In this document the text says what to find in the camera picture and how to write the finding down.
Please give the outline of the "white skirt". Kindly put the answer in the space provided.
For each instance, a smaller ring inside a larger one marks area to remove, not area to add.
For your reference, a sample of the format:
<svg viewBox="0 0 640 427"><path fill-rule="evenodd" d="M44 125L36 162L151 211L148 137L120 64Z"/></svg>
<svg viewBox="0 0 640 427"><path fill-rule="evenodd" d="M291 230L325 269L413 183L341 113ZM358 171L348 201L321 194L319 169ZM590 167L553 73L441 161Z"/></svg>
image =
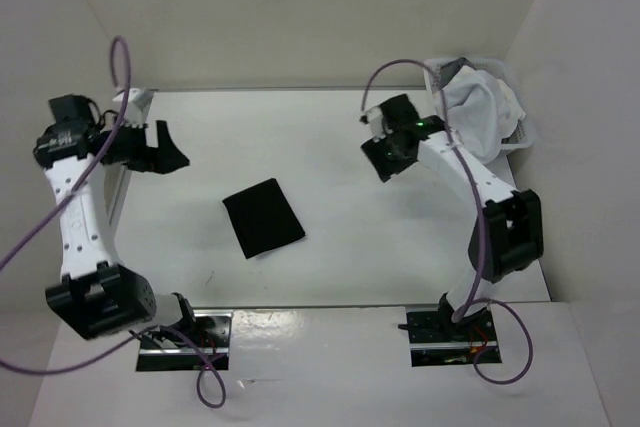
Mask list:
<svg viewBox="0 0 640 427"><path fill-rule="evenodd" d="M482 164L500 154L526 117L515 92L485 70L464 66L442 91L450 129Z"/></svg>

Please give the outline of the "black skirt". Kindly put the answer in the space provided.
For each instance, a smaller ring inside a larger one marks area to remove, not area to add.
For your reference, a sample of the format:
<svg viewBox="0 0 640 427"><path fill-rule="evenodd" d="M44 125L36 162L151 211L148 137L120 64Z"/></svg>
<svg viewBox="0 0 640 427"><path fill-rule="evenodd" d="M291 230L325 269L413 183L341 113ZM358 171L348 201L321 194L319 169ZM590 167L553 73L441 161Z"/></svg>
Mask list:
<svg viewBox="0 0 640 427"><path fill-rule="evenodd" d="M270 178L222 201L246 259L306 236L278 181Z"/></svg>

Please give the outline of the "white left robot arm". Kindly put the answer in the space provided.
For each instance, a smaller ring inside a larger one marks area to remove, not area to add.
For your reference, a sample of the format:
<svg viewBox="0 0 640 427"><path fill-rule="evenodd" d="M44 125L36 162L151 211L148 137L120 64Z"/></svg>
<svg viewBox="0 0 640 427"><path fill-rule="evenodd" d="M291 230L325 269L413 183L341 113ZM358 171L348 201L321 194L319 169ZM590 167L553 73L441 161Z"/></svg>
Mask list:
<svg viewBox="0 0 640 427"><path fill-rule="evenodd" d="M174 144L166 122L157 122L158 144L151 147L145 125L126 122L109 132L94 118L93 104L75 94L51 99L54 122L34 149L62 209L60 282L46 289L46 302L85 340L159 324L174 345L190 345L199 333L193 308L179 293L155 293L145 277L124 265L104 198L108 165L169 174L190 161Z"/></svg>

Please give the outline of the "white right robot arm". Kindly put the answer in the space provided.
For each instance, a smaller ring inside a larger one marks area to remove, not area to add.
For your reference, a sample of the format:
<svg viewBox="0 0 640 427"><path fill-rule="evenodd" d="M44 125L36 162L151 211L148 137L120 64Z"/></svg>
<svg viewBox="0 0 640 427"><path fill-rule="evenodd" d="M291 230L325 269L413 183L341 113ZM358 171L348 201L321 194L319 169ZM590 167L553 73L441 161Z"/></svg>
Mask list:
<svg viewBox="0 0 640 427"><path fill-rule="evenodd" d="M438 305L439 331L459 340L485 310L494 286L542 256L540 197L495 176L454 139L441 117L421 118L406 94L361 113L359 121L372 134L361 151L381 181L419 164L434 172L474 215L467 248L470 267Z"/></svg>

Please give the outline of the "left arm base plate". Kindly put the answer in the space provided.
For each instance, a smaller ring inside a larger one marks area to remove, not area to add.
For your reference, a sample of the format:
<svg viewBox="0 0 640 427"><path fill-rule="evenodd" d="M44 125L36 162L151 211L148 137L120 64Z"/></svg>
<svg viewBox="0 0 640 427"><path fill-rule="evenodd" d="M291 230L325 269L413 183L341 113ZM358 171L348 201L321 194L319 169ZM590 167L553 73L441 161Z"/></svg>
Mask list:
<svg viewBox="0 0 640 427"><path fill-rule="evenodd" d="M233 314L230 311L198 309L188 337L220 371L229 367ZM173 333L155 329L145 334L139 346L137 372L199 371L205 364L187 343Z"/></svg>

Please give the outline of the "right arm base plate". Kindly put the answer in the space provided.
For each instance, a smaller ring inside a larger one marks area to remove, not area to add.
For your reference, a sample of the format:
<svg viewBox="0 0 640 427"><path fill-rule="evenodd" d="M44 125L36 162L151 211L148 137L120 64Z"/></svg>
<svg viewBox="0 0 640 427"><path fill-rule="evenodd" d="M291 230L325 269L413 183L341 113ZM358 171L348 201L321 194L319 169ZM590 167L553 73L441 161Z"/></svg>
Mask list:
<svg viewBox="0 0 640 427"><path fill-rule="evenodd" d="M413 367L500 364L497 334L489 310L482 309L461 324L448 324L435 306L407 307L398 329L408 336Z"/></svg>

